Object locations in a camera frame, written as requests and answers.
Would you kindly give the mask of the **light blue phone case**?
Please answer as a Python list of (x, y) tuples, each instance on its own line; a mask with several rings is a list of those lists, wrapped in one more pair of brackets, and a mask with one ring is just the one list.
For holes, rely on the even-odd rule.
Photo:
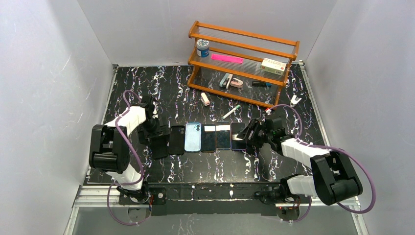
[(201, 124), (191, 122), (185, 125), (184, 150), (186, 152), (199, 152), (201, 150)]

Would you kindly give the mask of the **phone with black screen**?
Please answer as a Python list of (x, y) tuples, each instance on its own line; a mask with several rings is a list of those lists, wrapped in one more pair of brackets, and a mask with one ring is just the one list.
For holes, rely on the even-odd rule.
[(214, 152), (216, 150), (215, 124), (203, 124), (201, 131), (201, 151)]

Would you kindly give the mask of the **black phone case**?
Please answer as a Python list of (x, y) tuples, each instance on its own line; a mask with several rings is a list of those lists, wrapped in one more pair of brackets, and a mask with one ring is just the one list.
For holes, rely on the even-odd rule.
[(173, 125), (170, 127), (168, 152), (170, 155), (182, 155), (185, 152), (185, 126)]
[(159, 136), (152, 138), (150, 142), (150, 149), (152, 151), (153, 159), (162, 159), (169, 155), (168, 153), (168, 140), (165, 136)]

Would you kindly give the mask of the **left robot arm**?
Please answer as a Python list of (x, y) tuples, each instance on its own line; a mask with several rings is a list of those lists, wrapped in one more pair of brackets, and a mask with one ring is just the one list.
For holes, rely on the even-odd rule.
[(146, 145), (154, 159), (168, 153), (169, 126), (157, 111), (157, 100), (143, 96), (138, 104), (127, 104), (126, 110), (106, 124), (92, 128), (89, 165), (115, 179), (117, 190), (139, 203), (150, 200), (140, 157), (129, 140), (136, 131), (140, 144)]

